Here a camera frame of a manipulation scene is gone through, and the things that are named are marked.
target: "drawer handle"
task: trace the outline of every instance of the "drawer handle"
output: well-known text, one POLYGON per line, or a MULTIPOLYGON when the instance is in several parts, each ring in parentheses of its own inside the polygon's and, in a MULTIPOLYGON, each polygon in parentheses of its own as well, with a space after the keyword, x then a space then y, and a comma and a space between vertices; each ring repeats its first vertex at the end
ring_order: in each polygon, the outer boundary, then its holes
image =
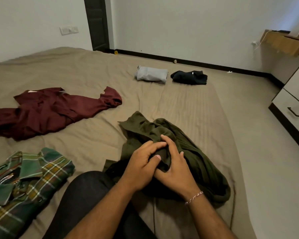
POLYGON ((294 114, 296 117, 299 117, 299 115, 295 114, 295 112, 293 110, 291 110, 291 107, 288 107, 288 110, 292 112, 292 114, 294 114))

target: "red and white bracelet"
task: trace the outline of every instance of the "red and white bracelet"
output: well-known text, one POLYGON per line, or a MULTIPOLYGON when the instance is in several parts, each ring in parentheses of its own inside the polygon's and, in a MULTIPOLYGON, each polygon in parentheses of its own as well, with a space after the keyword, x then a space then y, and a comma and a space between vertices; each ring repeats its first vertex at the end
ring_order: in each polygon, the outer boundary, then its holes
POLYGON ((189 201, 187 201, 186 203, 185 203, 185 205, 188 205, 190 202, 192 202, 197 196, 200 196, 200 195, 202 195, 203 194, 203 191, 201 191, 201 192, 199 192, 197 195, 195 195, 193 198, 191 198, 189 201))

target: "green plaid shirt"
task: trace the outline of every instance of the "green plaid shirt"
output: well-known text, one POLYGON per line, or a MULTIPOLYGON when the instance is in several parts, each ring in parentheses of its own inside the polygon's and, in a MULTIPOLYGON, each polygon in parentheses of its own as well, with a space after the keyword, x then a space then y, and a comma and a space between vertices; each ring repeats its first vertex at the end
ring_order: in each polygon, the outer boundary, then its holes
POLYGON ((50 148, 15 152, 0 165, 0 239, 19 236, 73 172, 72 161, 50 148))

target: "bed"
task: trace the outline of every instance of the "bed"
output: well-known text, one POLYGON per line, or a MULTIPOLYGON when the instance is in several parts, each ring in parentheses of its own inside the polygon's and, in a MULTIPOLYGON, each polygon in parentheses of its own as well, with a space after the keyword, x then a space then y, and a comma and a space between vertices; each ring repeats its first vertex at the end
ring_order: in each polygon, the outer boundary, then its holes
MULTIPOLYGON (((40 239, 47 230, 68 184, 79 174, 102 171, 105 161, 119 160, 126 141, 118 121, 135 111, 148 120, 165 118, 178 126, 226 176, 232 196, 217 211, 238 238, 256 238, 249 219, 246 190, 234 138, 209 77, 206 86, 173 83, 165 85, 136 81, 137 66, 178 70, 195 69, 131 56, 61 47, 0 63, 0 108, 17 107, 13 96, 25 90, 62 87, 67 93, 99 98, 106 86, 123 99, 117 108, 71 124, 64 130, 16 142, 0 137, 0 164, 14 151, 38 153, 41 148, 57 150, 76 166, 67 183, 55 193, 22 239, 40 239)), ((136 193, 132 200, 140 216, 163 238, 198 238, 184 203, 146 197, 136 193)))

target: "folded gray garment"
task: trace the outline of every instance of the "folded gray garment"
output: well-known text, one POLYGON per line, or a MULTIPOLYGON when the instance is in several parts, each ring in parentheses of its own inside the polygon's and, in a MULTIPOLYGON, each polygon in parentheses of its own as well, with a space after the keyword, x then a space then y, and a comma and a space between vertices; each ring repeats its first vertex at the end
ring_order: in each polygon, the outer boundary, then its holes
POLYGON ((149 67, 138 66, 135 73, 137 80, 158 81, 159 83, 166 83, 168 75, 167 69, 155 69, 149 67))

